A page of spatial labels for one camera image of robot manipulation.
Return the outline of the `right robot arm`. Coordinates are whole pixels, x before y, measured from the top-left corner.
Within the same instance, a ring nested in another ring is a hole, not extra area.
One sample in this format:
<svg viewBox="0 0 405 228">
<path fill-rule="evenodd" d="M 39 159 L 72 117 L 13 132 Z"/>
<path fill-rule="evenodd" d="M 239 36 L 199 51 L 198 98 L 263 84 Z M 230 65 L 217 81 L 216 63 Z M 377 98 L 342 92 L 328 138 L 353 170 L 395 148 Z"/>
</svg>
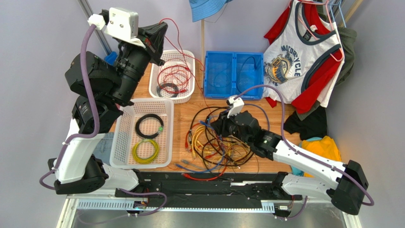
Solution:
<svg viewBox="0 0 405 228">
<path fill-rule="evenodd" d="M 293 145 L 283 135 L 261 128 L 249 112 L 229 115 L 221 112 L 210 123 L 221 137 L 233 136 L 247 144 L 261 158 L 296 167 L 311 175 L 310 178 L 282 174 L 276 185 L 289 195 L 303 195 L 329 200 L 342 212 L 358 215 L 361 206 L 373 206 L 368 193 L 369 183 L 360 163 L 347 163 L 321 157 Z"/>
</svg>

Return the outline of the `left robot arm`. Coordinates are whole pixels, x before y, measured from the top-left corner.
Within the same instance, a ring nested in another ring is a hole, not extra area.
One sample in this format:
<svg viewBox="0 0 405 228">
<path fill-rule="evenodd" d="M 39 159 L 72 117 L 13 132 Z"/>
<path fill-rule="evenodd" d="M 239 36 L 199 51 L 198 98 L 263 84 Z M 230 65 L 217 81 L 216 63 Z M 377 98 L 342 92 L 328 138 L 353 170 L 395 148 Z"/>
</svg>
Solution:
<svg viewBox="0 0 405 228">
<path fill-rule="evenodd" d="M 80 53 L 65 73 L 70 90 L 78 97 L 61 151 L 48 160 L 48 173 L 54 174 L 56 180 L 47 188 L 58 195 L 90 193 L 100 188 L 130 191 L 139 183 L 135 170 L 111 167 L 93 152 L 122 115 L 120 107 L 133 105 L 131 97 L 147 66 L 164 64 L 161 56 L 168 25 L 159 22 L 137 28 L 140 44 L 126 41 L 114 32 L 120 51 L 112 66 L 87 50 L 93 32 L 104 25 L 102 21 L 90 24 Z"/>
</svg>

